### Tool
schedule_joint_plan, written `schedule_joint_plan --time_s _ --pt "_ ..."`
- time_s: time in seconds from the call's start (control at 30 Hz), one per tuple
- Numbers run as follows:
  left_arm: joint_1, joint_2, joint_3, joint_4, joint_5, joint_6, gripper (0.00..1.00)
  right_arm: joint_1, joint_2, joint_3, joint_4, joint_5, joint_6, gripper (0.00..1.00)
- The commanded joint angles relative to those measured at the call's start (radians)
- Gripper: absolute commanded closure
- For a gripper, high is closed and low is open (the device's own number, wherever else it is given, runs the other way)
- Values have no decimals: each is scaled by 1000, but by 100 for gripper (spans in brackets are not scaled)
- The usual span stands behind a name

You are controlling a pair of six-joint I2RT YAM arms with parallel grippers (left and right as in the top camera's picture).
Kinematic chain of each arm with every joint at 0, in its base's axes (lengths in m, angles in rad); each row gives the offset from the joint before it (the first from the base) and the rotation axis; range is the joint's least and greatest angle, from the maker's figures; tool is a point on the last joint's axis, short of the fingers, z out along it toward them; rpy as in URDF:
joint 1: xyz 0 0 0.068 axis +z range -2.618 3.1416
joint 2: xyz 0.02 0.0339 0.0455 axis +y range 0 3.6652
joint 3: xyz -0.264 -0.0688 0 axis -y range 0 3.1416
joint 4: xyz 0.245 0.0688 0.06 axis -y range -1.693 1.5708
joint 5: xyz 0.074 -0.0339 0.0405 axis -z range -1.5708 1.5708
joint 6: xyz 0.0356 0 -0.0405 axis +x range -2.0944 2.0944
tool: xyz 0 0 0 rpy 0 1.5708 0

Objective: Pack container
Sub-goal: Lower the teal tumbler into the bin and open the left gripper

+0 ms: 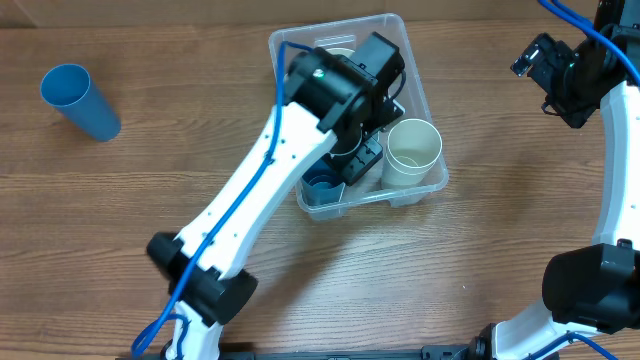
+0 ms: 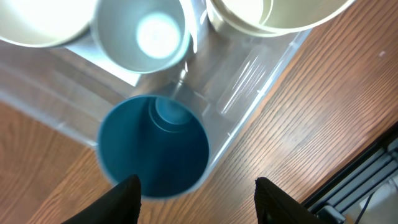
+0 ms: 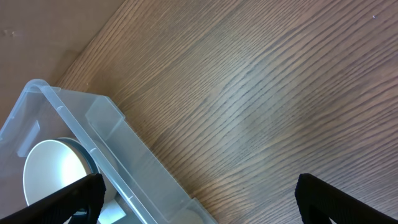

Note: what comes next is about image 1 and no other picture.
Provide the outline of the dark blue tumbler front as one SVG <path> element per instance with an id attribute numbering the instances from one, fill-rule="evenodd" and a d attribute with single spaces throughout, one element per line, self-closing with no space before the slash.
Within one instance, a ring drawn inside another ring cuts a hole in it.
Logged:
<path id="1" fill-rule="evenodd" d="M 342 178 L 323 160 L 318 160 L 302 175 L 301 184 L 303 199 L 309 206 L 339 202 L 346 188 Z"/>

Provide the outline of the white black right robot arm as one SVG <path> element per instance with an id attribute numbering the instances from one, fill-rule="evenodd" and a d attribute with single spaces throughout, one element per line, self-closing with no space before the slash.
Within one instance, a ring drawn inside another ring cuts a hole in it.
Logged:
<path id="1" fill-rule="evenodd" d="M 570 48 L 541 33 L 511 69 L 545 91 L 544 114 L 574 129 L 600 113 L 605 159 L 598 222 L 589 246 L 549 261 L 539 300 L 487 325 L 458 359 L 556 359 L 576 341 L 610 359 L 595 337 L 639 327 L 639 3 L 602 1 L 593 19 L 559 1 L 539 3 L 585 39 Z"/>

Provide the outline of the cream bowl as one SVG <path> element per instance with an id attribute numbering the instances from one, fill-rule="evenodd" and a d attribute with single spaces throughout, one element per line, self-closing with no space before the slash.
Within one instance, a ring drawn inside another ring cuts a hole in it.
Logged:
<path id="1" fill-rule="evenodd" d="M 326 51 L 331 55 L 341 55 L 347 58 L 354 54 L 354 50 L 348 48 L 327 48 Z"/>

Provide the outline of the cream tumbler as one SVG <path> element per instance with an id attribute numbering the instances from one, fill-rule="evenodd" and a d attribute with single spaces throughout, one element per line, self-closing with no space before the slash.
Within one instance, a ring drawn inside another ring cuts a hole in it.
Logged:
<path id="1" fill-rule="evenodd" d="M 381 175 L 383 188 L 407 188 L 419 184 L 435 164 L 435 159 L 413 150 L 387 151 Z"/>
<path id="2" fill-rule="evenodd" d="M 435 165 L 442 148 L 442 137 L 434 125 L 405 119 L 388 132 L 385 160 L 402 175 L 422 175 Z"/>

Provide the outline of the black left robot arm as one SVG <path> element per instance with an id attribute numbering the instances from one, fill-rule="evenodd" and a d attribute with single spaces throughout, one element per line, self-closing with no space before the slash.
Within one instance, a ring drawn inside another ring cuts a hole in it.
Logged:
<path id="1" fill-rule="evenodd" d="M 358 151 L 398 118 L 389 89 L 405 81 L 399 47 L 377 32 L 350 56 L 280 43 L 275 104 L 250 152 L 201 214 L 176 234 L 156 233 L 147 246 L 170 298 L 133 341 L 132 358 L 144 358 L 168 321 L 179 327 L 176 358 L 218 358 L 224 325 L 257 287 L 244 266 L 262 228 L 316 162 L 326 161 L 348 185 L 374 165 Z"/>

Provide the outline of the clear plastic storage bin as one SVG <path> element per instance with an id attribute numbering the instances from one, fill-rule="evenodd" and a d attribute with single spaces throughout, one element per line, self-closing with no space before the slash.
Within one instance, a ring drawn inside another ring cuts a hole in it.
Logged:
<path id="1" fill-rule="evenodd" d="M 276 47 L 283 41 L 322 47 L 325 50 L 327 48 L 348 48 L 355 52 L 365 43 L 365 37 L 374 32 L 397 45 L 405 60 L 405 73 L 391 85 L 391 91 L 398 94 L 394 100 L 405 109 L 405 113 L 377 134 L 376 139 L 383 149 L 382 158 L 356 184 L 346 185 L 339 202 L 309 206 L 302 196 L 301 180 L 296 184 L 298 205 L 315 221 L 339 218 L 353 207 L 381 201 L 387 201 L 392 207 L 413 205 L 428 194 L 443 189 L 449 179 L 448 169 L 441 153 L 435 165 L 427 172 L 424 180 L 416 186 L 383 188 L 381 184 L 388 132 L 405 119 L 426 120 L 433 125 L 409 38 L 400 16 L 387 13 L 281 29 L 271 34 L 269 47 L 273 57 L 277 56 Z"/>

